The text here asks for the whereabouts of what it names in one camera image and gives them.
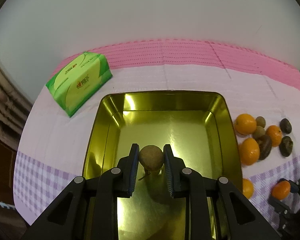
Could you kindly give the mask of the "small brown round fruit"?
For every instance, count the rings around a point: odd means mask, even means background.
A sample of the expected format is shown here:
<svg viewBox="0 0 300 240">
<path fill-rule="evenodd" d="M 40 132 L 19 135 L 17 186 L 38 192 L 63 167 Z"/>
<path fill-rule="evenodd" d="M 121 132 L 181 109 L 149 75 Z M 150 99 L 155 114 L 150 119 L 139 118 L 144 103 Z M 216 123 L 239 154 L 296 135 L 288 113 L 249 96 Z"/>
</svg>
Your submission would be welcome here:
<svg viewBox="0 0 300 240">
<path fill-rule="evenodd" d="M 139 179 L 143 180 L 147 176 L 157 176 L 160 173 L 164 164 L 164 154 L 158 146 L 147 145 L 139 152 L 138 160 L 145 171 L 145 175 Z"/>
</svg>

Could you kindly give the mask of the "gold metal tin tray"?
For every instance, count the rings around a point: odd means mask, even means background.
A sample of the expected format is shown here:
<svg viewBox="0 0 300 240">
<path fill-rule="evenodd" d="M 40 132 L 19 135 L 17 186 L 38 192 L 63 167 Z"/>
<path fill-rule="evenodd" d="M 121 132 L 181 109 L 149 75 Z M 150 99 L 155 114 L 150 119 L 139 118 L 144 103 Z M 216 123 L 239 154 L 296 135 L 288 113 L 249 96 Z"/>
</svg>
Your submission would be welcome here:
<svg viewBox="0 0 300 240">
<path fill-rule="evenodd" d="M 161 90 L 105 96 L 88 143 L 84 177 L 115 167 L 133 144 L 168 144 L 174 156 L 202 176 L 225 176 L 242 188 L 237 139 L 221 94 Z M 117 200 L 119 239 L 183 239 L 185 218 L 186 200 L 170 196 L 164 170 L 145 176 L 139 166 L 132 197 Z"/>
</svg>

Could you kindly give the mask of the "dark passion fruit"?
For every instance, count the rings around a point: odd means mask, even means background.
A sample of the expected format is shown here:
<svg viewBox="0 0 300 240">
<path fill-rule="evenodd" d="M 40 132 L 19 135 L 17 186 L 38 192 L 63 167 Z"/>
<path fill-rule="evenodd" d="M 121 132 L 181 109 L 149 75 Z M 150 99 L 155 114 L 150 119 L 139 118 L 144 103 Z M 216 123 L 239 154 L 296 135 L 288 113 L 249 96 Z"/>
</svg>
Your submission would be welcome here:
<svg viewBox="0 0 300 240">
<path fill-rule="evenodd" d="M 285 134 L 290 134 L 292 132 L 292 125 L 287 118 L 280 121 L 280 129 Z"/>
<path fill-rule="evenodd" d="M 279 144 L 279 150 L 282 156 L 288 157 L 291 155 L 293 150 L 293 141 L 291 137 L 284 136 Z"/>
</svg>

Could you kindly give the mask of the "pink and purple tablecloth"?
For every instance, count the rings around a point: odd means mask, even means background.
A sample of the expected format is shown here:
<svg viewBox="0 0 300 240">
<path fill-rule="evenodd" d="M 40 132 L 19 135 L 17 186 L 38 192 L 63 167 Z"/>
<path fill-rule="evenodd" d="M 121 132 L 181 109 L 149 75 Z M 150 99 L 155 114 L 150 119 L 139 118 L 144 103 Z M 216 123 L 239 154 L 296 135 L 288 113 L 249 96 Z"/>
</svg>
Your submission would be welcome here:
<svg viewBox="0 0 300 240">
<path fill-rule="evenodd" d="M 93 121 L 110 93 L 146 90 L 207 90 L 222 94 L 232 117 L 241 113 L 292 124 L 293 153 L 273 150 L 243 170 L 254 186 L 251 202 L 273 227 L 279 217 L 268 205 L 280 178 L 300 178 L 300 72 L 290 64 L 233 45 L 193 40 L 149 40 L 95 49 L 106 56 L 112 78 L 69 117 L 44 87 L 26 121 L 13 178 L 16 210 L 32 224 L 82 173 Z"/>
</svg>

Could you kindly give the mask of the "orange beside tray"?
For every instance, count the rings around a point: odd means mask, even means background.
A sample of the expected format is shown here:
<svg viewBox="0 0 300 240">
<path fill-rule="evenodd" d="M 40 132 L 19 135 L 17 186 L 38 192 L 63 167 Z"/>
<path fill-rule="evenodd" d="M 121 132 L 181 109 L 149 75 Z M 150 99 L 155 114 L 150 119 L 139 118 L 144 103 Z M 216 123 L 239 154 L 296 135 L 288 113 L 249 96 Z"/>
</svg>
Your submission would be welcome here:
<svg viewBox="0 0 300 240">
<path fill-rule="evenodd" d="M 254 194 L 254 186 L 253 183 L 249 179 L 243 179 L 243 195 L 250 199 Z"/>
</svg>

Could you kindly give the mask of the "small brown fruit lower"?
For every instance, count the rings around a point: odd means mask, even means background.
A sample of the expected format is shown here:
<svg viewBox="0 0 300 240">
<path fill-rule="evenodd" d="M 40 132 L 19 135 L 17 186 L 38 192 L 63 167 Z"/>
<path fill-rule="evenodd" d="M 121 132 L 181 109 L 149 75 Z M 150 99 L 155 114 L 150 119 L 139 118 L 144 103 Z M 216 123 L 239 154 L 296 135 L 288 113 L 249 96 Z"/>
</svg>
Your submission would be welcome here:
<svg viewBox="0 0 300 240">
<path fill-rule="evenodd" d="M 262 126 L 257 126 L 252 136 L 255 140 L 257 140 L 261 136 L 265 135 L 265 133 L 266 131 Z"/>
</svg>

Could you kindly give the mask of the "dark passion fruit among oranges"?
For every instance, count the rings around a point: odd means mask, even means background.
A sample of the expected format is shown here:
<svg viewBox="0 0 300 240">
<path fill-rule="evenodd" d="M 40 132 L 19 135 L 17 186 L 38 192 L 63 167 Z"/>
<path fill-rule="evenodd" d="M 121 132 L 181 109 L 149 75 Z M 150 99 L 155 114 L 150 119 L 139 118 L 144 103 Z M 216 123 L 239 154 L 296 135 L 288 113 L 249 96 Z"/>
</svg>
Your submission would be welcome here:
<svg viewBox="0 0 300 240">
<path fill-rule="evenodd" d="M 272 140 L 271 137 L 267 134 L 262 135 L 257 139 L 257 143 L 260 148 L 259 160 L 264 160 L 268 157 L 272 149 Z"/>
</svg>

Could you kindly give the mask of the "beige curtain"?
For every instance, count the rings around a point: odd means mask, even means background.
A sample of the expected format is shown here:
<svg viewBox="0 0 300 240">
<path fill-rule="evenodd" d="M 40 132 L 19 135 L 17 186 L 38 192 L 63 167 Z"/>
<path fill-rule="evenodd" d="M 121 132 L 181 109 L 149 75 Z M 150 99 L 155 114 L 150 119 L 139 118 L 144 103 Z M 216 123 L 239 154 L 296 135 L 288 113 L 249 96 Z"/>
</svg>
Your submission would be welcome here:
<svg viewBox="0 0 300 240">
<path fill-rule="evenodd" d="M 0 141 L 17 150 L 32 104 L 0 69 Z"/>
</svg>

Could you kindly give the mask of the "orange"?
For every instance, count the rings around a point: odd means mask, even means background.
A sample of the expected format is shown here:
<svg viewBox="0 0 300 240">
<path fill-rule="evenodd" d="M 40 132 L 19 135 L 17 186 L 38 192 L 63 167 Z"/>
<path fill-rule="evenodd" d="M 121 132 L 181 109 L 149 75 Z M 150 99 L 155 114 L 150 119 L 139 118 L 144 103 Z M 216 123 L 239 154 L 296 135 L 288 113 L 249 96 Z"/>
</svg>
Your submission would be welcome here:
<svg viewBox="0 0 300 240">
<path fill-rule="evenodd" d="M 239 145 L 241 163 L 246 166 L 253 165 L 260 157 L 260 148 L 253 138 L 247 138 Z"/>
<path fill-rule="evenodd" d="M 271 144 L 273 147 L 279 146 L 282 140 L 282 131 L 279 126 L 269 126 L 266 130 L 266 134 L 271 138 Z"/>
<path fill-rule="evenodd" d="M 250 114 L 244 113 L 235 119 L 234 128 L 241 135 L 250 135 L 255 132 L 257 123 Z"/>
<path fill-rule="evenodd" d="M 277 200 L 283 200 L 289 195 L 290 189 L 291 185 L 289 181 L 283 180 L 273 187 L 271 196 Z"/>
<path fill-rule="evenodd" d="M 254 194 L 254 186 L 253 183 L 249 179 L 243 179 L 243 195 L 250 199 Z"/>
</svg>

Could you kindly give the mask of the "small brown fruit upper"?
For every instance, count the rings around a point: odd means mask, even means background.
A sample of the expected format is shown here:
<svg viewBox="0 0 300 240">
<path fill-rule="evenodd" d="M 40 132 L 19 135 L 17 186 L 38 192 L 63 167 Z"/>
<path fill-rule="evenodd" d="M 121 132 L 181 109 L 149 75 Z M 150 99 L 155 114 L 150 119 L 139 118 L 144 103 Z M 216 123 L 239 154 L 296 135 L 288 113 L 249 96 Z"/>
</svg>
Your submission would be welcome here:
<svg viewBox="0 0 300 240">
<path fill-rule="evenodd" d="M 262 116 L 258 116 L 258 117 L 256 118 L 256 123 L 257 123 L 257 126 L 261 126 L 261 127 L 263 127 L 263 128 L 265 128 L 265 126 L 266 126 L 266 120 L 265 120 L 265 118 L 262 117 Z"/>
</svg>

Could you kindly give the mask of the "green tissue pack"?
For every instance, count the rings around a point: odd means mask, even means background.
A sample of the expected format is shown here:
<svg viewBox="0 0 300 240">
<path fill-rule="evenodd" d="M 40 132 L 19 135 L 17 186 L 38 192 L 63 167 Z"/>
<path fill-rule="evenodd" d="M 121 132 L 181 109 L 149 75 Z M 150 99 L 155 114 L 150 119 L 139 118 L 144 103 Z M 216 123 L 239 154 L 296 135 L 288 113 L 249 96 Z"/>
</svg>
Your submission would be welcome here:
<svg viewBox="0 0 300 240">
<path fill-rule="evenodd" d="M 46 87 L 71 117 L 112 76 L 103 54 L 85 51 L 51 77 Z"/>
</svg>

